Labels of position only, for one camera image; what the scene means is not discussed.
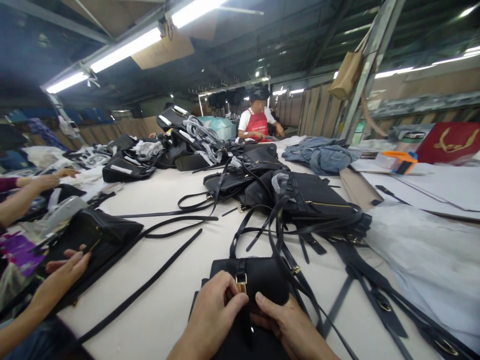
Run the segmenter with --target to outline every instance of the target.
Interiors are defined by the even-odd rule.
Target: white shirt
[[[247,127],[249,126],[249,122],[250,122],[250,116],[251,116],[251,113],[250,112],[254,112],[252,110],[252,108],[248,109],[248,110],[245,110],[241,116],[240,116],[240,123],[238,124],[238,130],[242,130],[242,131],[247,131]],[[270,111],[270,109],[265,106],[265,116],[266,116],[266,121],[269,123],[269,124],[274,124],[276,123],[277,121],[274,119],[274,117],[272,116],[272,112]]]

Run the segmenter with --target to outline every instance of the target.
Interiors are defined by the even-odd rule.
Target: hand
[[[90,252],[86,255],[81,251],[75,253],[40,285],[28,308],[47,316],[85,272],[91,255]]]
[[[83,251],[87,245],[83,244],[80,246],[79,251]],[[67,258],[71,259],[78,251],[72,250],[72,249],[67,249],[63,252],[63,255],[65,255]],[[58,260],[58,261],[50,261],[46,264],[45,266],[45,271],[49,274],[53,274],[56,272],[58,269],[60,269],[63,265],[65,265],[68,262],[68,260]]]
[[[285,137],[285,131],[282,125],[280,125],[278,122],[276,123],[276,132],[278,135],[280,135],[282,138]]]
[[[265,134],[263,132],[260,132],[260,131],[251,131],[251,132],[248,133],[248,135],[255,136],[259,140],[265,139]]]
[[[61,178],[66,178],[66,177],[71,177],[71,178],[76,178],[77,174],[80,174],[80,171],[70,169],[70,168],[63,168],[60,171],[54,173],[54,175],[61,179]]]
[[[291,294],[284,306],[271,302],[260,292],[255,300],[263,314],[252,313],[252,322],[272,331],[290,359],[339,360]]]
[[[239,293],[232,276],[220,271],[198,293],[190,321],[168,359],[211,359],[248,302],[249,297]]]
[[[60,185],[58,176],[42,175],[34,179],[27,186],[33,187],[38,193],[41,193],[45,190],[56,188],[58,185]]]

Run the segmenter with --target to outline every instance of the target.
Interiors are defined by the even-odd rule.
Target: clothing rack
[[[198,94],[198,103],[200,105],[201,115],[204,116],[204,108],[202,107],[202,98],[203,97],[210,96],[210,95],[213,95],[213,94],[223,93],[223,92],[226,92],[226,91],[229,91],[229,90],[235,90],[235,89],[242,88],[242,87],[247,87],[247,86],[250,86],[250,85],[255,85],[255,84],[258,84],[258,83],[264,83],[264,82],[267,82],[267,80],[268,80],[268,89],[270,89],[271,77],[270,76],[268,76],[268,77],[265,76],[265,77],[262,77],[262,78],[249,80],[249,81],[245,81],[245,82],[240,82],[240,83],[237,83],[237,84],[234,84],[234,85],[220,87],[218,89],[214,88],[212,90],[199,93]],[[268,97],[267,106],[270,106],[270,97]]]

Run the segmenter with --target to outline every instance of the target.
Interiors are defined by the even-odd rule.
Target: white table
[[[285,163],[292,171],[312,174],[309,168],[302,165]],[[108,199],[101,209],[112,215],[178,210],[178,200],[188,194],[204,192],[206,189],[202,185],[203,177],[216,171],[218,170],[192,174],[176,169],[158,170],[149,180],[126,184],[124,189]],[[331,184],[342,185],[339,177],[332,177]],[[348,200],[348,195],[342,188],[335,190]],[[194,198],[190,204],[197,203],[200,199]],[[201,226],[203,233],[163,276],[113,323],[84,344],[85,349],[95,359],[143,360],[167,357],[187,325],[194,292],[200,289],[202,279],[208,278],[212,261],[229,257],[232,238],[246,213],[235,211],[226,217],[221,215],[238,205],[235,200],[219,204],[214,215],[220,220],[204,223]],[[210,211],[211,208],[195,214],[206,216]],[[169,218],[161,216],[134,220],[150,227]],[[256,213],[249,226],[260,227],[265,219],[265,216]],[[159,232],[170,232],[192,223],[193,221],[175,223],[161,228]],[[80,297],[75,308],[70,306],[62,310],[59,317],[77,336],[85,334],[156,273],[198,229],[199,227],[195,227],[166,239],[141,240]],[[249,233],[240,238],[237,257],[272,255],[266,235],[262,235],[251,251],[246,252],[247,245],[254,237],[255,233]],[[347,274],[335,249],[324,239],[316,237],[327,250],[327,254],[319,256],[307,244],[310,258],[308,265],[298,237],[286,235],[285,241],[301,266],[318,303],[328,313]],[[359,248],[358,251],[396,287],[388,264],[379,255],[369,248]],[[306,299],[305,304],[310,314],[315,315]],[[393,307],[410,336],[403,342],[412,357],[437,360],[437,353],[423,341],[410,319],[395,305]],[[316,322],[316,317],[312,316],[312,320]],[[350,288],[334,323],[360,360],[403,359],[358,281]],[[333,330],[330,331],[327,342],[341,359],[350,358]]]

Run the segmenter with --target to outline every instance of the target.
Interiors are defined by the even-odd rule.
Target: purple sleeve
[[[2,178],[0,178],[0,193],[18,188],[17,179],[18,179],[18,177],[2,177]]]

